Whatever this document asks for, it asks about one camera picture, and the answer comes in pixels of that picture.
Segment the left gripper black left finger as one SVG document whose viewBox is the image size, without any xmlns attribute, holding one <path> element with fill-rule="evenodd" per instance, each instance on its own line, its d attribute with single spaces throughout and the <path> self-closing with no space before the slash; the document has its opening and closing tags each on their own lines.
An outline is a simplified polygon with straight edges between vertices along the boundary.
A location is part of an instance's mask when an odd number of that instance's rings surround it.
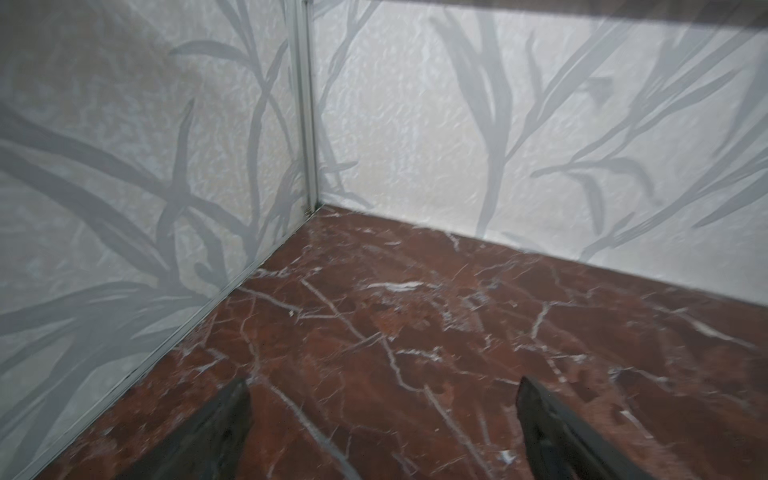
<svg viewBox="0 0 768 480">
<path fill-rule="evenodd" d="M 247 383 L 236 378 L 119 479 L 233 479 L 252 426 Z"/>
</svg>

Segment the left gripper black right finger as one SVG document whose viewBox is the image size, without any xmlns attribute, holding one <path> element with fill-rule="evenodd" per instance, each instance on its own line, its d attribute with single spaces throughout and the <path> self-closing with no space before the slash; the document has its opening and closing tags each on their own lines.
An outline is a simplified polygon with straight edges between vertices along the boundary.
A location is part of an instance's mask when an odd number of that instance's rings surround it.
<svg viewBox="0 0 768 480">
<path fill-rule="evenodd" d="M 535 379 L 521 378 L 515 405 L 536 480 L 653 479 Z"/>
</svg>

